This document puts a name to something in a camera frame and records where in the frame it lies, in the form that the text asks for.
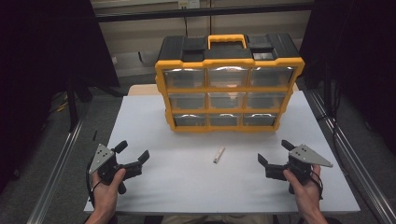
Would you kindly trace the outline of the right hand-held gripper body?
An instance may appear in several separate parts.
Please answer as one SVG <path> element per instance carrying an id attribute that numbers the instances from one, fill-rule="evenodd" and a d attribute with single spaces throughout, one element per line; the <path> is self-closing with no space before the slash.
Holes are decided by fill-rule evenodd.
<path id="1" fill-rule="evenodd" d="M 319 194 L 322 194 L 322 181 L 318 174 L 313 171 L 312 165 L 333 167 L 333 164 L 304 144 L 295 146 L 294 150 L 289 151 L 288 158 L 288 162 L 284 165 L 270 164 L 268 162 L 268 165 L 264 167 L 265 176 L 267 178 L 286 181 L 287 179 L 283 171 L 290 170 L 302 185 L 312 180 L 318 186 Z"/>

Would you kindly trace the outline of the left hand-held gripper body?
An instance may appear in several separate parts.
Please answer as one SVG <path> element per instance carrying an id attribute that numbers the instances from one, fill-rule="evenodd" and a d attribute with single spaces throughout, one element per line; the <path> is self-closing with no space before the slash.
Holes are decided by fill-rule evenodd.
<path id="1" fill-rule="evenodd" d="M 124 180 L 142 174 L 143 165 L 138 161 L 120 164 L 117 162 L 117 154 L 118 153 L 113 151 L 113 148 L 107 148 L 100 144 L 92 157 L 91 164 L 88 168 L 88 175 L 92 175 L 96 172 L 104 183 L 109 185 L 113 181 L 116 172 L 121 168 L 126 170 L 126 174 L 123 178 Z"/>

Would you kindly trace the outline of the small white stick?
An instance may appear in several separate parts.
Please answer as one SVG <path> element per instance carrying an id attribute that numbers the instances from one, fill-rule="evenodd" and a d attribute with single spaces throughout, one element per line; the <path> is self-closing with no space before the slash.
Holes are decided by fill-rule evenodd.
<path id="1" fill-rule="evenodd" d="M 223 154 L 224 150 L 225 150 L 225 147 L 220 147 L 220 149 L 218 150 L 218 152 L 213 160 L 214 163 L 219 162 L 219 159 L 221 158 L 221 155 Z"/>

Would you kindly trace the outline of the clear plastic drawer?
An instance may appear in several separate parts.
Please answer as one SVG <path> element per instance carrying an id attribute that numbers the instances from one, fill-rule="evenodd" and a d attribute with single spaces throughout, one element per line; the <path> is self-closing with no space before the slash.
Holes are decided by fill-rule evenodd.
<path id="1" fill-rule="evenodd" d="M 210 114 L 209 123 L 211 126 L 237 126 L 240 115 L 232 113 Z"/>

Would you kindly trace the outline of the yellow black organizer cabinet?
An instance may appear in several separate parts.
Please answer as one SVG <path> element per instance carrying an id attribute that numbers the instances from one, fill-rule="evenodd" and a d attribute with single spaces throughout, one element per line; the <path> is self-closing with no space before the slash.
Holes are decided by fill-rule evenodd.
<path id="1" fill-rule="evenodd" d="M 162 43 L 158 61 L 155 63 L 156 84 L 160 90 L 166 86 L 163 72 L 178 68 L 215 68 L 221 66 L 281 67 L 292 66 L 294 73 L 291 87 L 304 70 L 304 60 L 287 34 L 248 35 L 208 35 L 205 37 L 167 36 Z M 174 110 L 170 106 L 169 95 L 162 94 L 165 104 L 164 115 L 174 132 L 207 133 L 214 131 L 275 132 L 286 111 L 293 92 L 287 92 L 278 117 L 272 126 L 243 127 L 176 127 L 171 120 Z"/>

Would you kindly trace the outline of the person's left hand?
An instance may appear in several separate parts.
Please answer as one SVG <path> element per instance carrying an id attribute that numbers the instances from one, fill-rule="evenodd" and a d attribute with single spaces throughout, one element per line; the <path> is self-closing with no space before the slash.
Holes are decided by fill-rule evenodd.
<path id="1" fill-rule="evenodd" d="M 110 215 L 115 214 L 115 209 L 118 199 L 118 187 L 122 182 L 125 174 L 126 174 L 125 169 L 123 168 L 119 169 L 116 172 L 113 181 L 109 185 L 103 184 L 101 177 L 96 172 L 92 174 L 92 183 L 95 186 L 95 189 L 93 190 L 93 195 L 94 195 L 93 213 L 110 214 Z"/>

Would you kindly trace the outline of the person's right hand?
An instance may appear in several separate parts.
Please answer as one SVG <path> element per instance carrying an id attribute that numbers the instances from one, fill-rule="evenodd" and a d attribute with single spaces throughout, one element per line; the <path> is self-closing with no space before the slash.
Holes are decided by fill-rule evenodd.
<path id="1" fill-rule="evenodd" d="M 284 170 L 283 174 L 294 189 L 300 215 L 302 213 L 320 212 L 318 186 L 312 180 L 302 185 L 290 170 Z"/>

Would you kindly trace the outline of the light wooden board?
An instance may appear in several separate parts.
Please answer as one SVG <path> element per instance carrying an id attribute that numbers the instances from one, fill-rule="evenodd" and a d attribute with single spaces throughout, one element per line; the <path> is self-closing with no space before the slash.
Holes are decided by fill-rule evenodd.
<path id="1" fill-rule="evenodd" d="M 296 84 L 289 88 L 190 88 L 190 89 L 164 89 L 160 90 L 156 84 L 133 85 L 128 96 L 134 95 L 162 95 L 167 93 L 199 93 L 199 92 L 294 92 L 298 91 Z"/>

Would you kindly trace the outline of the black stand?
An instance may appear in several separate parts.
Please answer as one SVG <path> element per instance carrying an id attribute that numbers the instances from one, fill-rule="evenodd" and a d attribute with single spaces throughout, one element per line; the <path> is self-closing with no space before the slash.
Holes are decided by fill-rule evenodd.
<path id="1" fill-rule="evenodd" d="M 70 115 L 70 133 L 76 129 L 79 122 L 78 109 L 76 104 L 77 97 L 83 103 L 89 103 L 92 100 L 92 93 L 89 90 L 89 87 L 95 87 L 114 97 L 125 96 L 125 93 L 115 91 L 104 84 L 100 84 L 98 81 L 94 81 L 91 78 L 77 75 L 69 75 L 66 84 L 66 95 Z"/>

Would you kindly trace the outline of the person's beige trousers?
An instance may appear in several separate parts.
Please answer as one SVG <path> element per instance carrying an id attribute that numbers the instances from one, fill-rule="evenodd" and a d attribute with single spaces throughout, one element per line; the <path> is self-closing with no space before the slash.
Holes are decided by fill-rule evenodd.
<path id="1" fill-rule="evenodd" d="M 272 215 L 164 216 L 161 224 L 272 224 Z"/>

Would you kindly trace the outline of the grid of clear drawers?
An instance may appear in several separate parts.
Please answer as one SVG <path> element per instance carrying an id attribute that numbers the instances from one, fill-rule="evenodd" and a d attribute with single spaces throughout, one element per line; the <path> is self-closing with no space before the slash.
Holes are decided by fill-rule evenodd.
<path id="1" fill-rule="evenodd" d="M 221 66 L 178 68 L 163 72 L 168 88 L 287 88 L 294 68 Z M 170 93 L 171 120 L 176 127 L 272 126 L 286 92 L 199 92 Z M 239 114 L 237 126 L 211 126 L 210 114 Z"/>

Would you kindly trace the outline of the dark curtain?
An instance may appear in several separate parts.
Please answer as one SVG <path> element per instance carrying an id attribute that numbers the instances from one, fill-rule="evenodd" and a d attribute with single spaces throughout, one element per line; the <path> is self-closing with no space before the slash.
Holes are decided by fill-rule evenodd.
<path id="1" fill-rule="evenodd" d="M 118 87 L 91 0 L 0 0 L 0 193 L 30 156 L 52 96 Z"/>
<path id="2" fill-rule="evenodd" d="M 337 81 L 396 155 L 396 0 L 313 0 L 300 52 L 306 85 Z"/>

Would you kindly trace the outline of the black horizontal bar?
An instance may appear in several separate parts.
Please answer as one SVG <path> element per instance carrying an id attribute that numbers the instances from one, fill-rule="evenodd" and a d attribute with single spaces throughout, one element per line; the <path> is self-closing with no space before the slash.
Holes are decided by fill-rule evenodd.
<path id="1" fill-rule="evenodd" d="M 175 9 L 161 10 L 138 13 L 110 13 L 98 14 L 95 20 L 98 22 L 115 22 L 115 21 L 142 21 L 142 20 L 158 20 L 188 17 L 204 17 L 204 16 L 220 16 L 220 15 L 236 15 L 250 13 L 271 13 L 271 12 L 287 12 L 287 11 L 303 11 L 311 10 L 314 3 L 295 3 L 280 5 L 261 5 L 248 7 L 209 7 L 196 9 Z"/>

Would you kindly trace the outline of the metal floor rail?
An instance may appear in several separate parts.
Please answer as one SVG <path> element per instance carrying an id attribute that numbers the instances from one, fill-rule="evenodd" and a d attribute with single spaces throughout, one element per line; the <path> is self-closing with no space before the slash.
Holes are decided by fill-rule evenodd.
<path id="1" fill-rule="evenodd" d="M 63 145 L 61 153 L 52 168 L 44 189 L 42 190 L 35 207 L 29 216 L 26 224 L 42 224 L 46 214 L 48 213 L 50 203 L 53 199 L 55 190 L 59 185 L 59 181 L 64 171 L 64 167 L 70 157 L 70 153 L 78 139 L 81 127 L 83 124 L 83 119 L 79 120 L 72 131 L 67 135 L 66 141 Z"/>
<path id="2" fill-rule="evenodd" d="M 375 183 L 375 180 L 370 176 L 336 119 L 331 118 L 325 110 L 324 100 L 315 91 L 308 91 L 306 94 L 313 101 L 315 108 L 319 112 L 318 120 L 323 120 L 332 132 L 332 145 L 335 147 L 335 151 L 343 153 L 351 169 L 359 179 L 362 188 L 378 213 L 377 218 L 384 224 L 396 224 L 396 213 L 391 204 L 380 187 Z"/>

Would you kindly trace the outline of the white wall outlet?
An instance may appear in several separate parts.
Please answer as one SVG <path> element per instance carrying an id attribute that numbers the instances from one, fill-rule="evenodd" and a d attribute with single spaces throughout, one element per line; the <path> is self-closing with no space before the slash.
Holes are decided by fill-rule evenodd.
<path id="1" fill-rule="evenodd" d="M 179 9 L 193 9 L 200 8 L 200 0 L 178 0 L 177 1 Z"/>

